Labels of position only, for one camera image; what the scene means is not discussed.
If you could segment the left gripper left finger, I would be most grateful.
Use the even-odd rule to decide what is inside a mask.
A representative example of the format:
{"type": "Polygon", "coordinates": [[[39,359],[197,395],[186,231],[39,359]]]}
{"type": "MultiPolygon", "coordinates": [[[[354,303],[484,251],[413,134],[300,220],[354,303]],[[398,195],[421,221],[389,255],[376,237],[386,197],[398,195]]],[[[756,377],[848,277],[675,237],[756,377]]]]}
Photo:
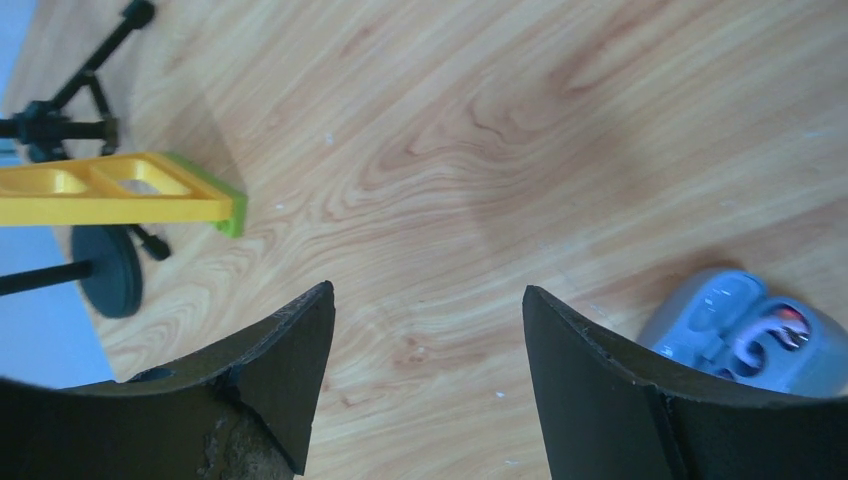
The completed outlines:
{"type": "Polygon", "coordinates": [[[305,472],[335,325],[324,281],[131,381],[1,383],[5,479],[291,479],[305,472]]]}

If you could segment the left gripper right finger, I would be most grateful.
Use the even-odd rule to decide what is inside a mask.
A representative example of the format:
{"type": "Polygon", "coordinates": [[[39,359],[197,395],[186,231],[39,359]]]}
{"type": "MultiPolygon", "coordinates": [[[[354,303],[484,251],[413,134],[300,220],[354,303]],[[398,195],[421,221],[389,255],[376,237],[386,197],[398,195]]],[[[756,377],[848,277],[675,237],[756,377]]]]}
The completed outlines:
{"type": "Polygon", "coordinates": [[[538,286],[522,317],[555,479],[843,479],[847,401],[733,383],[600,326],[538,286]]]}

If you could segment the lavender oval charging case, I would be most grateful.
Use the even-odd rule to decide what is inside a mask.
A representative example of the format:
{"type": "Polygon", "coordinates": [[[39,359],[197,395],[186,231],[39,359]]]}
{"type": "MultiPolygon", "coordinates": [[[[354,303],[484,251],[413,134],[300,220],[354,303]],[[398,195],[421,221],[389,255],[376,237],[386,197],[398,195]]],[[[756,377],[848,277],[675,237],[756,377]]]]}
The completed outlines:
{"type": "Polygon", "coordinates": [[[736,383],[814,398],[847,386],[847,330],[822,311],[772,296],[744,270],[711,268],[685,280],[637,337],[686,367],[736,383]]]}

